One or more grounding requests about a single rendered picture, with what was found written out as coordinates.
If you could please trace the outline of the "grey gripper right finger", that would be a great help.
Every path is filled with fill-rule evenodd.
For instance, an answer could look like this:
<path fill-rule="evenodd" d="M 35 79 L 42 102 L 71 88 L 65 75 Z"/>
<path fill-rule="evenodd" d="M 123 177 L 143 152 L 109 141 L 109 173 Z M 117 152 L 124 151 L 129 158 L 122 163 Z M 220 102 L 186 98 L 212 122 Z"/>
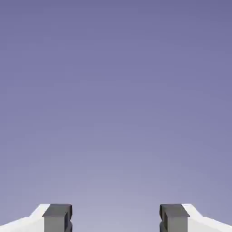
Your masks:
<path fill-rule="evenodd" d="M 192 204 L 161 204 L 159 232 L 232 232 L 232 226 L 203 216 Z"/>

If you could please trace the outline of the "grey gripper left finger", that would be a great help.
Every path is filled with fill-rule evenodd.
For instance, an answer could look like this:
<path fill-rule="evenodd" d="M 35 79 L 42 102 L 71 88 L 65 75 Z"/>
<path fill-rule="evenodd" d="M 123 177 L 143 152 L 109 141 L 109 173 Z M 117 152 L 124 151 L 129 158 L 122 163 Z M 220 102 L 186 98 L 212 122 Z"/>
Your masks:
<path fill-rule="evenodd" d="M 0 225 L 0 232 L 73 232 L 72 215 L 71 204 L 43 203 L 29 216 Z"/>

